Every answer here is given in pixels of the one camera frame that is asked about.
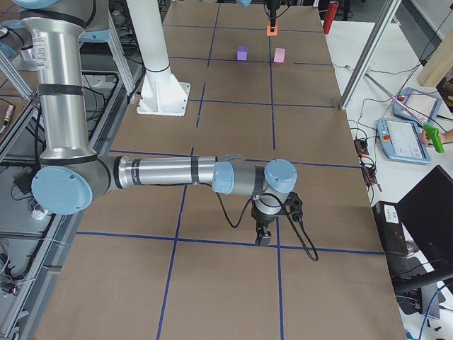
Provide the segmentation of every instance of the black monitor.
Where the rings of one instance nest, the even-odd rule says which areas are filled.
[[[396,211],[426,259],[434,261],[435,271],[448,277],[446,270],[453,266],[453,179],[436,166],[398,202]],[[450,277],[445,284],[453,284]]]

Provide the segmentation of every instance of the red bottle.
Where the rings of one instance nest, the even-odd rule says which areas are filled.
[[[335,16],[337,15],[337,10],[338,10],[338,1],[330,1],[328,3],[326,17],[324,18],[324,24],[323,24],[324,34],[328,34],[329,31],[331,30],[332,21],[335,18]]]

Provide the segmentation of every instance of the label sticker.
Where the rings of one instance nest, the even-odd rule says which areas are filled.
[[[49,59],[47,58],[46,38],[33,38],[33,48],[35,49],[36,69],[48,69]]]
[[[385,220],[388,223],[399,223],[398,214],[396,214],[396,209],[392,205],[384,204]]]

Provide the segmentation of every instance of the pink cube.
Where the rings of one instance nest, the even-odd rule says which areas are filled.
[[[285,49],[276,48],[274,54],[274,62],[284,62],[285,60]]]
[[[247,53],[248,53],[248,47],[247,46],[239,46],[237,59],[242,61],[242,62],[246,62],[247,61]]]

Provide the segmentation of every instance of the orange block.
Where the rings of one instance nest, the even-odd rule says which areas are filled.
[[[266,35],[267,35],[268,37],[276,37],[277,34],[278,34],[278,25],[275,25],[274,31],[271,32],[271,31],[270,31],[270,21],[268,21],[268,28],[267,28],[267,30],[266,30]]]

